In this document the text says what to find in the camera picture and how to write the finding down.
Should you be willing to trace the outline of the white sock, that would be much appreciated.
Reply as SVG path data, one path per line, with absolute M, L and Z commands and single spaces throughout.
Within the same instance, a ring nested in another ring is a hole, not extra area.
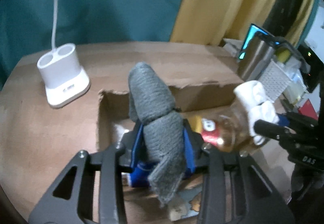
M 254 131 L 255 122 L 257 120 L 274 124 L 279 122 L 275 107 L 266 95 L 264 86 L 259 81 L 251 80 L 240 84 L 233 92 L 239 105 L 243 107 L 243 112 L 247 115 L 249 135 L 253 138 L 256 146 L 262 145 L 265 142 L 265 137 Z

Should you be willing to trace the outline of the blue tissue pack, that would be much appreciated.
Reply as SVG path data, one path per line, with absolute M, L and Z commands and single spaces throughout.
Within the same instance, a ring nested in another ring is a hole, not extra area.
M 148 176 L 158 163 L 139 161 L 133 172 L 127 175 L 127 183 L 132 188 L 149 188 Z

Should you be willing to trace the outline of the white perforated basket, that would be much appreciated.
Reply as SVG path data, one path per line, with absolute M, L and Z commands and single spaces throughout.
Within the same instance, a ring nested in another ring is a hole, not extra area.
M 289 76 L 273 60 L 270 61 L 258 80 L 262 83 L 267 97 L 272 102 L 275 102 L 292 82 Z

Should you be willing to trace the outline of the red box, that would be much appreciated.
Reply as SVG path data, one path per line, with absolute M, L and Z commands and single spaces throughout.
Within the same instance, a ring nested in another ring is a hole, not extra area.
M 309 99 L 307 99 L 305 103 L 298 108 L 298 113 L 313 118 L 314 120 L 318 120 L 317 112 Z

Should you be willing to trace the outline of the yellow tape roll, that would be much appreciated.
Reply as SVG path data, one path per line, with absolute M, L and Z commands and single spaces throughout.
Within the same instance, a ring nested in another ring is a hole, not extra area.
M 285 63 L 291 57 L 291 52 L 288 49 L 282 48 L 276 51 L 276 57 L 278 62 Z

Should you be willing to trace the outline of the teal curtain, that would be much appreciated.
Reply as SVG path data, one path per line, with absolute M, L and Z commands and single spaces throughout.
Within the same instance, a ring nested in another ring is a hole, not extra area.
M 167 42 L 182 0 L 58 0 L 56 45 Z M 1 83 L 18 61 L 49 50 L 53 0 L 1 0 Z

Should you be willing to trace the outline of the red yellow-lidded snack jar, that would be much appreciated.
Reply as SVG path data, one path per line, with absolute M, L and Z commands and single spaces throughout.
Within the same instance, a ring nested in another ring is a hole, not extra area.
M 245 114 L 231 109 L 209 109 L 190 114 L 188 121 L 192 130 L 201 134 L 204 142 L 221 151 L 252 153 L 256 150 Z

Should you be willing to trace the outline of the grey sock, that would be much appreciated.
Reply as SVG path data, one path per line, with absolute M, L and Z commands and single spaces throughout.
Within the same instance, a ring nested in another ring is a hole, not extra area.
M 148 176 L 161 206 L 175 196 L 186 171 L 183 117 L 168 86 L 145 63 L 129 72 L 129 117 L 143 125 L 144 158 L 155 166 Z

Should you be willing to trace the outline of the stainless steel tumbler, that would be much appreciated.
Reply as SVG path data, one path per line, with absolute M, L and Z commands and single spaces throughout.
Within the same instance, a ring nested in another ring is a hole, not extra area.
M 277 44 L 274 35 L 256 24 L 251 24 L 237 56 L 238 76 L 244 81 L 257 79 L 269 63 Z

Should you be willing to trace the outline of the white charging stand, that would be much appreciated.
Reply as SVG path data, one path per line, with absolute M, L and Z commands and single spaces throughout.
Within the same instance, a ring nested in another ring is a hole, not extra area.
M 79 62 L 73 43 L 41 56 L 37 68 L 45 84 L 47 102 L 54 109 L 76 100 L 90 88 L 90 78 Z

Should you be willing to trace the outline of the brown cardboard box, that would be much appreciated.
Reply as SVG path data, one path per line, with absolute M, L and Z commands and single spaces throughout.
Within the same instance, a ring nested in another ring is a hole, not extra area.
M 176 106 L 185 117 L 202 115 L 213 117 L 217 113 L 228 110 L 234 101 L 233 90 L 242 80 L 226 80 L 225 82 L 206 81 L 200 84 L 181 84 L 171 81 L 168 86 L 175 98 Z M 113 81 L 102 85 L 99 92 L 99 107 L 97 119 L 96 148 L 102 151 L 117 141 L 119 133 L 115 126 L 123 125 L 127 129 L 133 127 L 129 119 L 129 88 L 127 80 Z M 222 223 L 225 220 L 225 177 L 220 174 L 220 184 L 217 177 L 205 175 L 203 178 L 203 211 L 195 218 L 198 223 Z M 127 220 L 133 223 L 148 223 L 152 217 L 156 223 L 168 223 L 166 213 L 158 209 L 155 198 L 140 198 L 139 193 L 131 193 L 126 202 Z

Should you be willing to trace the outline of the cartoon printed card packet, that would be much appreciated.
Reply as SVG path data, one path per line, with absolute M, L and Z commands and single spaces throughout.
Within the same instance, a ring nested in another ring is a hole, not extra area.
M 197 216 L 200 211 L 202 185 L 179 191 L 167 205 L 170 221 Z

